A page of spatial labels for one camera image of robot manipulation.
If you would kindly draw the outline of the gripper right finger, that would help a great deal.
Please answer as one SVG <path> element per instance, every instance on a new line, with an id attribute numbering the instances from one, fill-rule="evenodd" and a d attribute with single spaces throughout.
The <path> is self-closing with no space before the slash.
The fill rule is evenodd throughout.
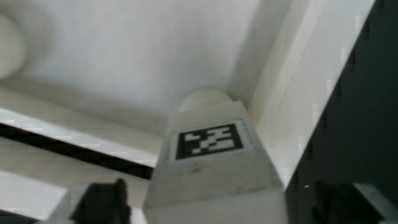
<path id="1" fill-rule="evenodd" d="M 372 184 L 315 182 L 310 224 L 398 224 L 398 208 Z"/>

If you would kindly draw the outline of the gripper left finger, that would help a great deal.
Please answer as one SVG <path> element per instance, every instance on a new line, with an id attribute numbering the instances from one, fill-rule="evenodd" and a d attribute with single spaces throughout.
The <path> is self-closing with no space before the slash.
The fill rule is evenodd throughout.
<path id="1" fill-rule="evenodd" d="M 74 224 L 131 224 L 125 181 L 88 185 L 70 214 Z"/>

